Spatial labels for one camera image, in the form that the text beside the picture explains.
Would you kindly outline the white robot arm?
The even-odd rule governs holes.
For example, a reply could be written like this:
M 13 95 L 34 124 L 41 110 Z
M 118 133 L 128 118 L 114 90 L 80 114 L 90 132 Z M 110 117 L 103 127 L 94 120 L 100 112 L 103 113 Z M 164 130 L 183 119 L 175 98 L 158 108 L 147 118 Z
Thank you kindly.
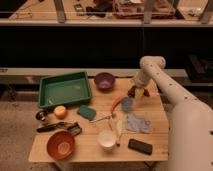
M 153 80 L 173 106 L 168 171 L 213 171 L 213 109 L 163 71 L 162 56 L 144 56 L 139 64 L 136 87 L 144 88 Z

